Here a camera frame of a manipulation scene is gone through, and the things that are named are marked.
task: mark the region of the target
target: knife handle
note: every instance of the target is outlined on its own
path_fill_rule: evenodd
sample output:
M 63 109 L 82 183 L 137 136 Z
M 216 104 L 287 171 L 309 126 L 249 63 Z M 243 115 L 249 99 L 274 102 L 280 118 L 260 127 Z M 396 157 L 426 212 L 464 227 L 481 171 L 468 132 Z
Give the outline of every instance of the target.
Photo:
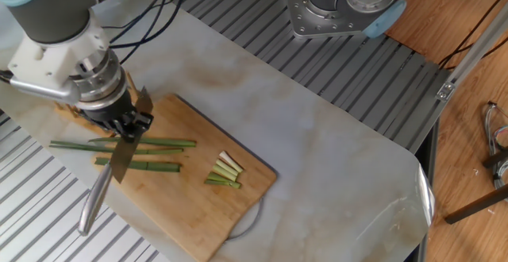
M 98 210 L 102 206 L 102 201 L 106 196 L 108 186 L 111 182 L 111 176 L 113 172 L 110 166 L 110 162 L 104 166 L 101 173 L 98 175 L 97 180 L 88 194 L 88 198 L 85 201 L 85 206 L 81 212 L 81 218 L 79 218 L 78 232 L 81 236 L 87 236 L 94 224 L 95 217 L 97 216 Z

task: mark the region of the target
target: kitchen knife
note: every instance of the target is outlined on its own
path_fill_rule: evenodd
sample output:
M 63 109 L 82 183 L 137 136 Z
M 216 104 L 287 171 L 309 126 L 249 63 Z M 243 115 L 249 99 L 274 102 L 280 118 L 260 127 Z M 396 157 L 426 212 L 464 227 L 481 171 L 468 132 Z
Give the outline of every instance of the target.
M 140 93 L 139 98 L 136 102 L 136 109 L 138 114 L 149 114 L 152 112 L 153 104 L 152 100 L 148 96 L 148 92 L 145 88 Z M 108 186 L 110 185 L 111 177 L 121 183 L 124 179 L 127 168 L 133 159 L 134 152 L 140 142 L 141 136 L 147 130 L 152 123 L 151 116 L 140 116 L 140 125 L 147 126 L 146 128 L 139 128 L 136 130 L 134 138 L 126 140 L 124 137 L 120 139 L 113 151 L 111 160 L 104 166 L 97 180 L 92 187 L 85 206 L 81 212 L 81 218 L 79 219 L 78 232 L 81 236 L 87 236 L 94 223 L 95 217 L 97 216 L 98 210 L 101 208 L 104 197 Z

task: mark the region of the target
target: wooden cutting board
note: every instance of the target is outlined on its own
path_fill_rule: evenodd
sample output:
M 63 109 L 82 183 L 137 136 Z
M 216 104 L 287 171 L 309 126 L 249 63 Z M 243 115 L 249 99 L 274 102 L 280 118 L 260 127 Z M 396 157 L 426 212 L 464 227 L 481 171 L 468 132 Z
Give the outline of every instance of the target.
M 145 137 L 188 139 L 197 147 L 133 158 L 181 163 L 180 173 L 128 170 L 121 184 L 113 182 L 191 256 L 206 262 L 275 182 L 276 174 L 175 95 L 156 102 L 152 114 Z M 237 180 L 242 184 L 239 190 L 203 183 L 222 151 L 244 168 Z

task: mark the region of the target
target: metal clamp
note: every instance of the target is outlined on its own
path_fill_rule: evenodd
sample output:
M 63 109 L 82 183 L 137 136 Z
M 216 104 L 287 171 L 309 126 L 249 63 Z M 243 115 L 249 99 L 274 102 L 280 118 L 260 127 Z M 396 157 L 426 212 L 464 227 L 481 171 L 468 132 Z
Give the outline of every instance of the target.
M 455 91 L 455 89 L 456 89 L 455 84 L 451 82 L 444 83 L 443 86 L 437 92 L 436 99 L 442 102 L 447 102 L 452 97 L 453 91 Z

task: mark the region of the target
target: green onion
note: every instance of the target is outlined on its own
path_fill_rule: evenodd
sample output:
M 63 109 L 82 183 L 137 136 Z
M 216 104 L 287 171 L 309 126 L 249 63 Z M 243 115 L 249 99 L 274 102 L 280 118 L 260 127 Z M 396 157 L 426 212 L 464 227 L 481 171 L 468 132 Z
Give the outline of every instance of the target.
M 223 177 L 232 180 L 233 182 L 237 181 L 237 177 L 233 175 L 232 173 L 226 171 L 225 169 L 221 168 L 219 165 L 214 165 L 212 167 L 212 171 L 216 174 L 222 175 Z
M 219 181 L 214 181 L 214 180 L 211 180 L 211 179 L 207 179 L 205 181 L 205 184 L 213 184 L 213 185 L 219 185 L 219 186 L 230 186 L 230 187 L 234 187 L 236 189 L 239 189 L 241 187 L 240 183 L 235 183 L 235 182 L 232 182 L 232 181 L 219 182 Z
M 210 174 L 208 174 L 208 177 L 206 179 L 214 180 L 214 181 L 218 181 L 218 182 L 231 182 L 231 180 L 229 180 L 221 175 L 218 175 L 214 172 L 211 172 Z
M 119 142 L 120 137 L 107 137 L 107 138 L 96 138 L 89 140 L 88 142 Z M 164 138 L 141 138 L 140 144 L 153 144 L 158 146 L 168 147 L 196 147 L 196 142 L 189 140 L 176 140 L 176 139 L 164 139 Z
M 238 171 L 231 168 L 230 166 L 228 166 L 228 164 L 222 162 L 221 160 L 217 159 L 217 161 L 215 161 L 215 164 L 218 165 L 219 167 L 225 169 L 226 171 L 230 172 L 234 176 L 238 176 Z
M 110 161 L 108 158 L 96 158 L 95 164 L 104 166 Z M 175 163 L 157 163 L 157 162 L 130 162 L 129 168 L 144 171 L 166 171 L 180 172 L 180 164 Z
M 244 169 L 240 167 L 239 164 L 237 164 L 237 162 L 235 162 L 229 155 L 227 152 L 225 151 L 222 151 L 219 156 L 221 157 L 221 159 L 223 159 L 226 163 L 228 163 L 231 167 L 233 167 L 235 170 L 237 170 L 239 173 L 241 173 Z
M 52 141 L 49 148 L 63 148 L 70 150 L 79 151 L 90 151 L 90 152 L 113 152 L 114 148 L 107 148 L 101 146 L 89 146 L 85 144 L 75 144 L 69 142 Z M 169 155 L 183 152 L 182 148 L 171 148 L 162 150 L 149 150 L 149 149 L 137 149 L 134 154 L 136 155 Z

